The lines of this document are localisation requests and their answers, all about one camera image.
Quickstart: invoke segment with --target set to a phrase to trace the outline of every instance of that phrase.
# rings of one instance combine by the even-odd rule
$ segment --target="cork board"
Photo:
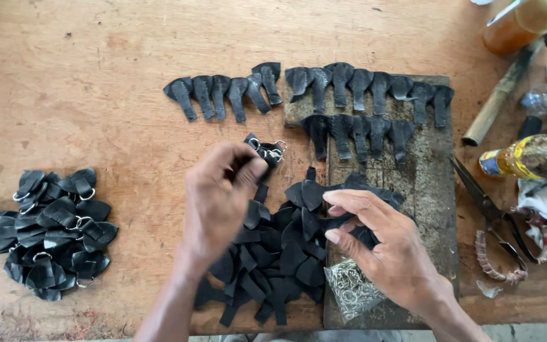
[[[415,81],[433,85],[449,85],[449,78],[443,76],[407,75]],[[285,95],[289,98],[292,91],[286,86]],[[325,92],[325,114],[355,114],[351,92],[346,91],[348,105],[336,108],[332,96],[332,87]],[[366,113],[371,115],[373,99],[369,92],[365,95]],[[311,94],[306,93],[298,102],[285,105],[285,124],[294,126],[312,113]],[[387,119],[413,121],[413,103],[401,102],[388,96]],[[384,139],[383,160],[369,158],[366,165],[360,165],[355,155],[355,145],[348,139],[353,158],[341,160],[338,157],[335,140],[328,139],[327,179],[328,184],[342,183],[353,170],[363,173],[371,185],[400,192],[405,200],[400,212],[413,215],[419,233],[438,272],[451,281],[455,295],[459,294],[459,259],[455,235],[455,187],[453,168],[449,162],[453,141],[449,113],[446,128],[434,128],[434,112],[427,106],[427,123],[418,125],[413,139],[406,144],[407,159],[405,165],[397,165],[394,160],[393,146]],[[327,264],[335,265],[343,254],[332,244]],[[370,312],[343,323],[332,290],[327,285],[324,297],[325,329],[426,329],[421,319],[400,308],[389,299],[381,302]]]

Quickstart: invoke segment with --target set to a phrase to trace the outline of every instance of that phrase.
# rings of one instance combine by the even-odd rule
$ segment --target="wooden board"
[[[110,268],[94,286],[61,302],[42,302],[7,279],[0,256],[0,339],[132,336],[180,241],[184,174],[215,142],[241,141],[250,132],[287,141],[288,159],[270,182],[269,208],[309,164],[323,172],[322,163],[311,162],[305,134],[283,129],[280,106],[262,116],[247,105],[248,120],[239,125],[232,117],[187,123],[162,93],[176,77],[246,76],[263,61],[280,61],[283,69],[347,61],[390,73],[447,75],[456,89],[455,153],[474,171],[480,153],[512,142],[524,116],[515,114],[513,102],[481,147],[459,143],[509,65],[480,40],[479,29],[498,7],[445,0],[0,0],[0,204],[13,207],[11,194],[25,168],[68,174],[93,166],[97,198],[113,206],[110,219],[120,226],[108,250]],[[547,51],[539,63],[547,64]],[[529,81],[543,82],[541,76]],[[499,206],[515,201],[513,180],[478,181]],[[482,218],[459,186],[456,199],[462,307],[478,323],[547,321],[547,265],[532,267],[527,282],[494,300],[480,293],[475,279],[484,276],[472,245]],[[242,307],[225,329],[217,323],[223,308],[209,304],[194,314],[192,333],[322,328],[322,307],[309,299],[289,304],[286,328],[273,320],[260,326],[256,309],[254,303]]]
[[[415,81],[433,85],[449,85],[449,78],[442,76],[407,75]],[[365,99],[367,113],[372,108],[373,99]],[[332,94],[325,100],[325,108],[334,108],[332,112],[358,115],[348,106],[335,108]],[[387,96],[386,114],[390,120],[413,121],[413,103],[396,101]],[[396,164],[393,146],[384,138],[383,159],[369,158],[366,164],[359,164],[355,155],[355,144],[349,139],[352,159],[339,159],[335,140],[328,140],[328,184],[342,183],[347,175],[360,172],[367,176],[371,185],[400,192],[405,200],[400,212],[415,218],[419,233],[428,255],[434,261],[440,274],[448,278],[457,289],[459,259],[455,240],[455,196],[453,168],[449,162],[452,154],[452,123],[447,121],[446,128],[434,128],[434,111],[427,106],[427,123],[418,125],[413,139],[406,144],[406,164]],[[343,254],[333,244],[327,244],[329,266],[342,261]],[[370,312],[358,316],[347,324],[343,323],[337,302],[330,287],[326,287],[324,299],[325,329],[423,329],[421,320],[389,299],[381,302]]]

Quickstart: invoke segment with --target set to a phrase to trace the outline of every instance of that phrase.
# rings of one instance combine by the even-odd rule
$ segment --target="left hand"
[[[223,142],[187,172],[177,264],[200,277],[208,270],[241,228],[248,200],[266,170],[267,162],[247,144]]]

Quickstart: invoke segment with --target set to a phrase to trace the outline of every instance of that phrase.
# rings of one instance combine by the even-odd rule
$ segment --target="right hand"
[[[333,205],[330,216],[357,215],[326,238],[355,260],[373,284],[407,310],[426,317],[441,301],[455,300],[453,286],[439,275],[427,255],[417,226],[369,191],[334,190],[324,193]],[[357,225],[371,229],[381,242],[370,251],[348,232]]]

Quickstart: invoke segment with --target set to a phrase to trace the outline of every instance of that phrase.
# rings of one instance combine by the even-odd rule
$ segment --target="plastic bottle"
[[[491,176],[547,178],[547,135],[529,136],[505,149],[485,152],[478,161]]]
[[[489,51],[503,55],[518,51],[547,34],[547,0],[514,0],[491,19],[482,41]]]

